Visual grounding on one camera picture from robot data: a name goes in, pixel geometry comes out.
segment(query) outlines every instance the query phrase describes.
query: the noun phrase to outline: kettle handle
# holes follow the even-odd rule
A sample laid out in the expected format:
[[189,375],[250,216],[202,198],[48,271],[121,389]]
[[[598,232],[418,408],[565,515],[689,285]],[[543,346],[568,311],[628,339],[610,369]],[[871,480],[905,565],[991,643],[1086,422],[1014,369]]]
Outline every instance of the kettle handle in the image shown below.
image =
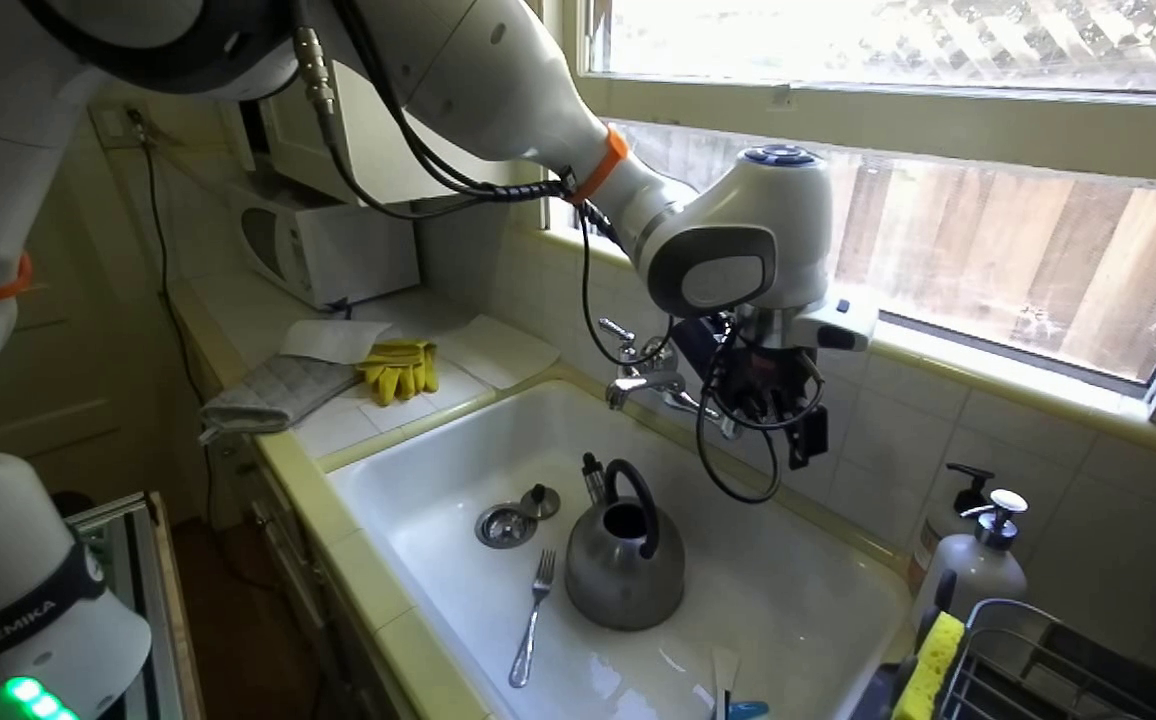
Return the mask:
[[649,493],[649,480],[628,459],[610,459],[604,470],[604,502],[617,498],[617,477],[623,477],[631,483],[636,498],[642,502],[649,541],[642,541],[638,557],[651,561],[661,548],[661,511],[656,511],[656,498]]

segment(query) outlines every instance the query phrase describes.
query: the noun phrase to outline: drain strainer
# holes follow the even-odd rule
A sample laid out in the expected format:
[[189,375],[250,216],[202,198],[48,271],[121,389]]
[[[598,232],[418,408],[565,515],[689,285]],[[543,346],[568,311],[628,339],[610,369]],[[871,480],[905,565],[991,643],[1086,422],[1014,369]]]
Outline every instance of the drain strainer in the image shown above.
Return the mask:
[[536,532],[536,515],[525,511],[520,502],[493,502],[485,515],[473,524],[480,544],[488,548],[520,548]]
[[528,511],[533,520],[550,520],[558,511],[558,493],[547,483],[533,483],[528,497],[520,498],[520,511]]

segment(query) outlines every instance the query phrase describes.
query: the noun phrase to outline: window frame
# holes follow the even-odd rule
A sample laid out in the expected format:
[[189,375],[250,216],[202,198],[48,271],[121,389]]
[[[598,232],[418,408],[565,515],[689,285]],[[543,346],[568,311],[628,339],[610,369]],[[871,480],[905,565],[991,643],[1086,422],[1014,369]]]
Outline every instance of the window frame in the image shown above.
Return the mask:
[[[1156,179],[1156,96],[617,80],[583,73],[588,0],[528,3],[547,30],[557,30],[574,90],[595,116]],[[875,342],[1054,408],[1109,416],[1130,427],[1156,422],[1156,385],[1142,396],[1086,389],[1075,375],[1044,372],[957,339],[928,342],[928,333],[896,327],[889,319],[881,319]]]

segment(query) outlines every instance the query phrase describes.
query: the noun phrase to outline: wall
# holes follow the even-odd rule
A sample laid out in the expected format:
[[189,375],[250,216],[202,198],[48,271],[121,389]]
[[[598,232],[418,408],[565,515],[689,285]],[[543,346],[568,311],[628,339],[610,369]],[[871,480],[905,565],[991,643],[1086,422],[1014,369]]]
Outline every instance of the wall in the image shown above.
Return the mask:
[[[172,285],[220,250],[227,153],[220,102],[112,82],[98,102],[150,118]],[[50,493],[90,498],[156,489],[172,520],[209,502],[195,398],[160,300],[147,162],[77,129],[33,225],[34,293],[0,354],[0,451],[34,465]]]
[[[543,245],[528,212],[480,208],[428,225],[428,285],[610,375],[578,319],[578,250]],[[663,327],[623,265],[593,269],[593,311]],[[924,511],[957,483],[944,465],[994,469],[1030,498],[1014,544],[1030,599],[1156,663],[1156,449],[875,351],[827,354],[823,380],[831,451],[786,477],[791,493],[910,552]]]

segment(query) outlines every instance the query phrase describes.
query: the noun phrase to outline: dish rack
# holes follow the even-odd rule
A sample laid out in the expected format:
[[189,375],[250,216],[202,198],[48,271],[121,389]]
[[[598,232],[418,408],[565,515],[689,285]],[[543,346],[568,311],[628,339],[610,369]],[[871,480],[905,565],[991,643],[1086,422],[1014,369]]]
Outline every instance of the dish rack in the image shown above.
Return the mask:
[[1156,672],[1019,599],[976,604],[938,720],[1156,720]]

